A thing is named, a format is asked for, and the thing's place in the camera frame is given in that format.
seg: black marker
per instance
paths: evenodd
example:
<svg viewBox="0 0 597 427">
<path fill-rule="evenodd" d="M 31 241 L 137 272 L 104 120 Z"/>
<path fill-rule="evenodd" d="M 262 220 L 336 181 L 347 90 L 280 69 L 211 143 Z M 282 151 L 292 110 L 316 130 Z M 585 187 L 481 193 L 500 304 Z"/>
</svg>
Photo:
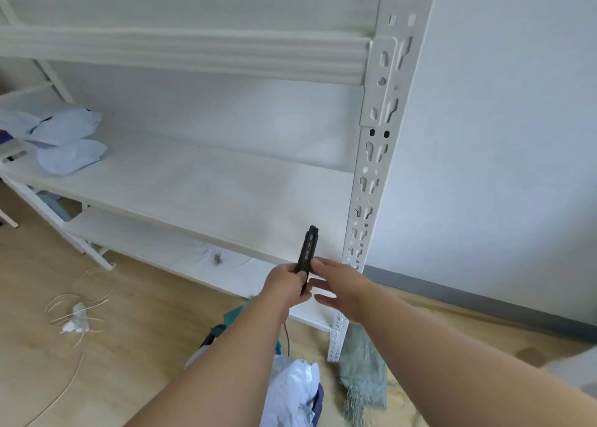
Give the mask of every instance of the black marker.
<svg viewBox="0 0 597 427">
<path fill-rule="evenodd" d="M 298 257 L 297 267 L 294 272 L 299 273 L 304 271 L 307 273 L 307 279 L 304 280 L 303 288 L 300 291 L 302 295 L 305 288 L 307 288 L 307 280 L 309 279 L 309 271 L 311 270 L 311 259 L 315 257 L 315 246 L 317 245 L 319 229 L 315 226 L 311 226 L 309 231 L 304 236 L 303 248 L 300 250 L 300 256 Z"/>
</svg>

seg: gray baseboard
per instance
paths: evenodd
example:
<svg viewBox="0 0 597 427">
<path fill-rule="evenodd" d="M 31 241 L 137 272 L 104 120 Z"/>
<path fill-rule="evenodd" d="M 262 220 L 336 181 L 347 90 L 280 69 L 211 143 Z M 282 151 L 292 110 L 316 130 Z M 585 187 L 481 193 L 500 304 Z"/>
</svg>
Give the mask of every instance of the gray baseboard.
<svg viewBox="0 0 597 427">
<path fill-rule="evenodd" d="M 496 300 L 493 298 L 465 292 L 457 288 L 442 286 L 413 278 L 401 273 L 365 265 L 363 274 L 370 280 L 414 293 L 436 301 L 448 303 L 459 308 L 473 310 L 482 314 L 509 320 L 536 330 L 568 336 L 574 339 L 597 343 L 597 326 L 578 322 L 554 314 L 547 314 L 540 310 L 532 310 L 523 306 Z"/>
</svg>

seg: shelf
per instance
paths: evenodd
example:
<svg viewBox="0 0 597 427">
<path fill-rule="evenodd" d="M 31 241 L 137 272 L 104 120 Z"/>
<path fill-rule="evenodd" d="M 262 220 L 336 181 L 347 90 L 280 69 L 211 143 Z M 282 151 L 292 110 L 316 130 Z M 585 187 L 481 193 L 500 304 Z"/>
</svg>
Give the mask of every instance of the shelf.
<svg viewBox="0 0 597 427">
<path fill-rule="evenodd" d="M 363 84 L 356 32 L 0 26 L 0 56 Z"/>
<path fill-rule="evenodd" d="M 274 264 L 295 262 L 309 226 L 340 260 L 353 174 L 100 126 L 103 159 L 46 174 L 31 154 L 2 166 L 19 182 L 110 212 L 175 227 Z"/>
<path fill-rule="evenodd" d="M 118 253 L 233 295 L 255 296 L 273 264 L 233 251 L 221 252 L 215 265 L 208 245 L 175 229 L 88 207 L 64 230 Z M 290 317 L 329 331 L 334 311 L 315 300 L 295 306 Z"/>
</svg>

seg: hand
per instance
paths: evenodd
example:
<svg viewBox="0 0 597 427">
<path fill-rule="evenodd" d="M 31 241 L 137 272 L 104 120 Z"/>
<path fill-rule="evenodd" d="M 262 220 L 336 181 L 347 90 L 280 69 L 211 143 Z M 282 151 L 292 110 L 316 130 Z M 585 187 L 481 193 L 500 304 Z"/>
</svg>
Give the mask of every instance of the hand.
<svg viewBox="0 0 597 427">
<path fill-rule="evenodd" d="M 360 322 L 362 299 L 373 282 L 361 275 L 350 265 L 335 260 L 315 257 L 311 260 L 311 270 L 323 280 L 311 278 L 311 287 L 322 288 L 336 295 L 336 298 L 315 294 L 322 305 L 339 310 L 349 320 Z"/>
<path fill-rule="evenodd" d="M 284 319 L 288 317 L 290 308 L 311 298 L 310 285 L 307 285 L 302 295 L 300 294 L 307 274 L 304 271 L 293 273 L 295 267 L 296 264 L 282 264 L 273 268 L 259 294 L 259 297 L 280 305 L 285 312 Z"/>
</svg>

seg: person's right hand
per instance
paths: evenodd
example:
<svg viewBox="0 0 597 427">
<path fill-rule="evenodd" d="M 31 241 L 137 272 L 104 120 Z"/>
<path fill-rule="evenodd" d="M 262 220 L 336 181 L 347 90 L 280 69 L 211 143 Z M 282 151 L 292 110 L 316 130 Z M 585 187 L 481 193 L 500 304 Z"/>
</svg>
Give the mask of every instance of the person's right hand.
<svg viewBox="0 0 597 427">
<path fill-rule="evenodd" d="M 314 257 L 311 271 L 323 280 L 311 278 L 311 287 L 322 288 L 336 295 L 336 298 L 316 294 L 315 299 L 322 305 L 339 310 L 349 320 L 360 322 L 362 300 L 373 282 L 361 275 L 350 265 L 335 260 Z"/>
</svg>

